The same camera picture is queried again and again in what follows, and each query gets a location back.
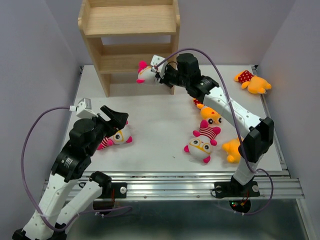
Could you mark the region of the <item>white pink striped plush toy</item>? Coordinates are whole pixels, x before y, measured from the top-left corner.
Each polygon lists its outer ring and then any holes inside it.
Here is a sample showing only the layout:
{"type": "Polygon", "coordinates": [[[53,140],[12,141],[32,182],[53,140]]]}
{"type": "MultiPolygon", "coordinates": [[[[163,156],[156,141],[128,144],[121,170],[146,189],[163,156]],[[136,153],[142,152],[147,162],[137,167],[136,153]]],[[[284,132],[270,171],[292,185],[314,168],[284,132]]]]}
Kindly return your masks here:
{"type": "Polygon", "coordinates": [[[117,131],[114,135],[110,137],[103,138],[97,150],[100,151],[113,145],[129,144],[132,141],[133,141],[133,137],[132,137],[130,128],[128,127],[128,121],[127,121],[124,128],[117,131]]]}

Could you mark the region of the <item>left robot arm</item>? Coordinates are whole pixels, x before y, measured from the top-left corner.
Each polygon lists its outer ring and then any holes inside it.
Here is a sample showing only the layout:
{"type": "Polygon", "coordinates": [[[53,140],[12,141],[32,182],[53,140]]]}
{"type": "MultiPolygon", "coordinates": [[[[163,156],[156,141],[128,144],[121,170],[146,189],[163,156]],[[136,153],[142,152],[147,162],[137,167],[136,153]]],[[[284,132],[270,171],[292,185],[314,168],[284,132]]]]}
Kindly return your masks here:
{"type": "Polygon", "coordinates": [[[76,218],[88,213],[89,204],[111,193],[111,177],[96,171],[82,190],[70,202],[66,202],[71,190],[91,164],[91,157],[99,144],[126,126],[128,113],[117,112],[103,105],[100,110],[109,117],[109,120],[105,120],[83,103],[67,106],[66,110],[75,112],[78,120],[51,167],[48,184],[39,202],[35,201],[27,186],[24,160],[20,160],[23,187],[35,212],[23,228],[13,233],[14,240],[65,240],[76,218]]]}

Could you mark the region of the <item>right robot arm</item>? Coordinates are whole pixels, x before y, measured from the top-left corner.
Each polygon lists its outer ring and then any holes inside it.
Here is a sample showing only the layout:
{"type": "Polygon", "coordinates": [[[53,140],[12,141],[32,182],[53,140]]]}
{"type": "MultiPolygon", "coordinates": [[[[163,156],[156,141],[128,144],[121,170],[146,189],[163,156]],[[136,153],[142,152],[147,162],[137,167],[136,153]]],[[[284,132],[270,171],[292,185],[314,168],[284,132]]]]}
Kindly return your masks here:
{"type": "Polygon", "coordinates": [[[230,181],[215,182],[211,194],[217,199],[240,198],[248,194],[260,196],[255,174],[263,155],[274,141],[274,121],[270,117],[259,117],[233,100],[225,82],[216,82],[202,75],[197,58],[191,53],[175,52],[177,67],[168,60],[155,57],[152,68],[161,84],[185,88],[187,93],[216,110],[233,127],[239,139],[240,161],[230,181]]]}

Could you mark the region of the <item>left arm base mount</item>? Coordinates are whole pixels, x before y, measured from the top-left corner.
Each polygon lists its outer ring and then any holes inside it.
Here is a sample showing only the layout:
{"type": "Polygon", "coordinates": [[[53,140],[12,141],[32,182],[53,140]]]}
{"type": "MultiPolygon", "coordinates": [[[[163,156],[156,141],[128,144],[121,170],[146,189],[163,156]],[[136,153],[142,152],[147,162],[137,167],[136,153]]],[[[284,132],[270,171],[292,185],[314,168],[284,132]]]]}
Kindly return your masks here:
{"type": "Polygon", "coordinates": [[[94,210],[107,210],[115,207],[116,200],[126,199],[128,184],[126,182],[112,182],[111,187],[103,190],[101,196],[93,202],[94,210]]]}

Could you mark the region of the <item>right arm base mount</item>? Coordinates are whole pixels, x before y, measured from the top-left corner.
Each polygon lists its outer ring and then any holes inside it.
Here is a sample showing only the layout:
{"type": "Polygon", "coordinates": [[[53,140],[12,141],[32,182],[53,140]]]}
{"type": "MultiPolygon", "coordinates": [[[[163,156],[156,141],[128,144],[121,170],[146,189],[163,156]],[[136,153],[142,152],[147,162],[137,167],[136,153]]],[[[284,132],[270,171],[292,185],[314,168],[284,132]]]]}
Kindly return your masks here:
{"type": "Polygon", "coordinates": [[[250,198],[257,198],[261,195],[256,181],[251,181],[247,185],[232,181],[215,182],[210,194],[216,199],[229,198],[230,208],[243,215],[248,214],[251,209],[250,198]]]}

